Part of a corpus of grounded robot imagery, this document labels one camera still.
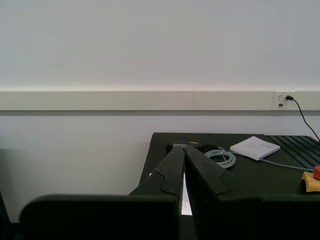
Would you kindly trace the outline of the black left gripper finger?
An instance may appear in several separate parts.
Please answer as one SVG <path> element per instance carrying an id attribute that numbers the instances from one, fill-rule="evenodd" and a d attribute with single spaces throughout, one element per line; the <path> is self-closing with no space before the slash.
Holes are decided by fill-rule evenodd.
<path id="1" fill-rule="evenodd" d="M 192 146 L 185 178 L 199 240 L 254 240 L 258 192 Z"/>
<path id="2" fill-rule="evenodd" d="M 179 196 L 183 187 L 185 152 L 182 147 L 174 147 L 131 195 L 175 195 Z"/>

